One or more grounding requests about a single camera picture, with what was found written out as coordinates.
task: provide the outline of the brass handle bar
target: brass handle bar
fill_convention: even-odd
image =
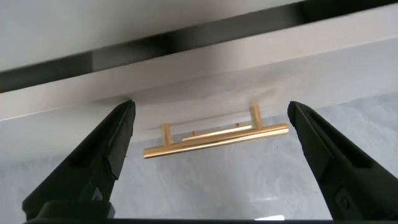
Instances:
[[[268,138],[289,133],[289,126],[287,124],[276,124],[262,127],[262,120],[259,107],[252,106],[250,108],[253,125],[242,126],[214,133],[207,133],[198,136],[192,136],[183,139],[182,142],[172,143],[170,125],[162,125],[163,146],[155,146],[144,149],[144,158],[153,158],[158,156],[166,156],[181,152],[188,152],[198,149],[204,149],[215,146],[222,146],[226,144],[233,144],[248,140],[255,140],[260,138]]]

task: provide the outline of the gold bar pull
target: gold bar pull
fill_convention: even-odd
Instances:
[[[172,142],[172,135],[169,124],[162,124],[163,146],[155,146],[144,149],[144,158],[166,156],[180,152],[188,152],[208,147],[223,146],[248,140],[280,136],[289,133],[287,124],[276,124],[263,127],[260,108],[258,105],[250,107],[252,125],[240,126],[235,128],[215,131],[206,134],[196,134],[183,138],[181,142]]]

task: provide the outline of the gold cabinet handle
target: gold cabinet handle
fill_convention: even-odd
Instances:
[[[235,128],[215,131],[201,135],[195,135],[182,139],[181,142],[173,143],[169,124],[162,124],[163,146],[155,146],[144,149],[144,158],[166,156],[180,152],[188,152],[215,146],[223,146],[248,140],[268,138],[289,133],[287,124],[276,124],[262,126],[260,108],[258,105],[250,107],[252,125],[239,126]]]

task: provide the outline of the gray marble surface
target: gray marble surface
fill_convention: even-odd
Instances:
[[[398,93],[317,111],[382,166],[398,176]],[[286,115],[265,124],[288,123]],[[174,136],[178,141],[182,135]],[[111,202],[116,217],[330,219],[293,127],[287,136],[144,160],[129,146]],[[22,223],[22,200],[63,156],[0,167],[2,223]]]

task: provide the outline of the marble backsplash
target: marble backsplash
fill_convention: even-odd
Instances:
[[[393,93],[316,111],[398,177],[397,99]],[[287,115],[264,119],[277,123],[289,123]],[[287,136],[142,158],[161,142],[129,146],[111,197],[117,218],[331,219],[292,126]],[[65,156],[0,166],[2,223],[25,220],[23,199]]]

